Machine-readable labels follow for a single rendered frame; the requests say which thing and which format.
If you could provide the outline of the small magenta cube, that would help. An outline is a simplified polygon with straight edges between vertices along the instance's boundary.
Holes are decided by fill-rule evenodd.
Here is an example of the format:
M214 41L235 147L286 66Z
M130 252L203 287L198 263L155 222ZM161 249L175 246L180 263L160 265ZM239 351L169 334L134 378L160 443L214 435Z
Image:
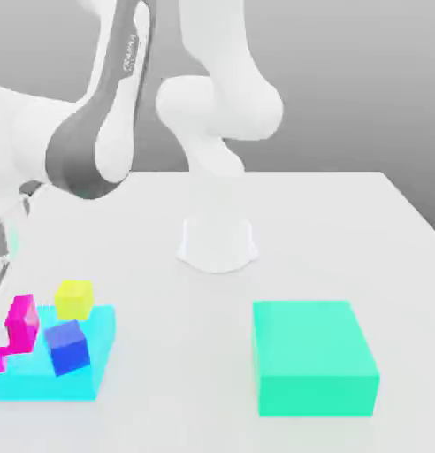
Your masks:
M10 355L32 352L38 335L40 320L32 294L17 295L4 322L8 342L0 346L0 373L5 371Z

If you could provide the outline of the small yellow cube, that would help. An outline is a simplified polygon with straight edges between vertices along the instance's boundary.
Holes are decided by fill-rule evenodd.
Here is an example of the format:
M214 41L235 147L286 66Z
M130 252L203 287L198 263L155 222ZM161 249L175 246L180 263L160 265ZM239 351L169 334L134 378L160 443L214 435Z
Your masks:
M94 306L90 280L63 280L55 294L55 308L60 320L88 319Z

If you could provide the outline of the small blue cube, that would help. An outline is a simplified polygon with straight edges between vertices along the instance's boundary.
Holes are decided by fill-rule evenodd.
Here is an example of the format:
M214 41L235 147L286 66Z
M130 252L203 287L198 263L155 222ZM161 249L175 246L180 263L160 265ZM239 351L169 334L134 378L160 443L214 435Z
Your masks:
M57 377L90 365L87 338L77 319L46 328L43 336Z

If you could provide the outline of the large cyan box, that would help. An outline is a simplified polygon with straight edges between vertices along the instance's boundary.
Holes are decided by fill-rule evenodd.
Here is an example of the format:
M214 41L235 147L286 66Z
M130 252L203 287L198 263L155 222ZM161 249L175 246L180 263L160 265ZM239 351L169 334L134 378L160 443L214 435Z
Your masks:
M52 306L37 308L41 322L34 349L11 355L0 373L0 401L91 401L96 399L115 338L115 310L95 306L87 320L79 321L87 338L90 365L57 377L44 340L46 328L64 323Z

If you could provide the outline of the large turquoise green box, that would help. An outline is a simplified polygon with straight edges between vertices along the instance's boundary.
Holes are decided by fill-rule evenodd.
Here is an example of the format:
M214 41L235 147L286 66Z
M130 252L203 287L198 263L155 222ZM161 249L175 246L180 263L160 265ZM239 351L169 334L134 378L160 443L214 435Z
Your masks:
M380 372L350 303L256 301L251 342L259 415L372 415Z

